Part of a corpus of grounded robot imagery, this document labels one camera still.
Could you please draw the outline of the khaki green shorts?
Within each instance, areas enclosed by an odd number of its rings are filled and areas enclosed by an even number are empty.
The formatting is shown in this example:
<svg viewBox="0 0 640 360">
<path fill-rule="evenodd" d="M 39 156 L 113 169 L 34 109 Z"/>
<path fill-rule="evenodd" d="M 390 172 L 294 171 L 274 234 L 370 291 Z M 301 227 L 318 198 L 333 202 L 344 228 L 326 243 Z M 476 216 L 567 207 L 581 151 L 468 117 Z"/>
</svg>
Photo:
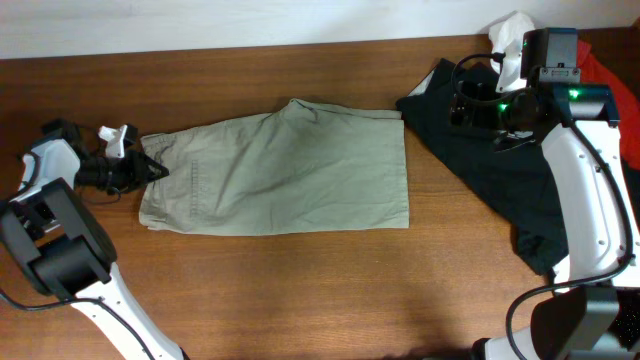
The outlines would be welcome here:
<svg viewBox="0 0 640 360">
<path fill-rule="evenodd" d="M 398 111 L 292 99 L 251 115 L 143 138 L 169 175 L 140 223 L 214 236 L 404 229 L 409 195 Z"/>
</svg>

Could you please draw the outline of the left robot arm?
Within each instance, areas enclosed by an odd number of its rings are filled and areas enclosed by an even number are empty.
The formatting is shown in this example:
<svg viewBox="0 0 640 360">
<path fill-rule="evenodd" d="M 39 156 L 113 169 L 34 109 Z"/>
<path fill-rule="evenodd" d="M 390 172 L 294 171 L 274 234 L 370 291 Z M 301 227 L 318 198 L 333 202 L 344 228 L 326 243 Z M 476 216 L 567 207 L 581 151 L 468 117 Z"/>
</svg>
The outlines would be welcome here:
<svg viewBox="0 0 640 360">
<path fill-rule="evenodd" d="M 124 358 L 186 358 L 127 288 L 114 243 L 75 191 L 121 197 L 168 169 L 134 150 L 138 130 L 130 124 L 100 127 L 94 151 L 76 123 L 56 119 L 42 133 L 22 156 L 17 192 L 1 203 L 2 244 L 37 292 L 84 314 Z"/>
</svg>

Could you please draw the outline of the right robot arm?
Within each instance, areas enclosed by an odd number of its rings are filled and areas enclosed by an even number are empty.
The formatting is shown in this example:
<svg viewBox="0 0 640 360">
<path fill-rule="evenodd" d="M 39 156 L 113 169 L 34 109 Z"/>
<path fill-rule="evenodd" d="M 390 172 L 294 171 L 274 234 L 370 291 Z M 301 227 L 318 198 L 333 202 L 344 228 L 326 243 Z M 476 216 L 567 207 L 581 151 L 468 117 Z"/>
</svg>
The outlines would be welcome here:
<svg viewBox="0 0 640 360">
<path fill-rule="evenodd" d="M 525 82 L 491 99 L 453 82 L 454 126 L 499 151 L 536 143 L 552 171 L 568 240 L 554 282 L 536 289 L 530 324 L 481 339 L 475 359 L 635 359 L 639 231 L 621 164 L 610 87 L 585 84 L 573 28 L 531 30 L 517 53 Z"/>
</svg>

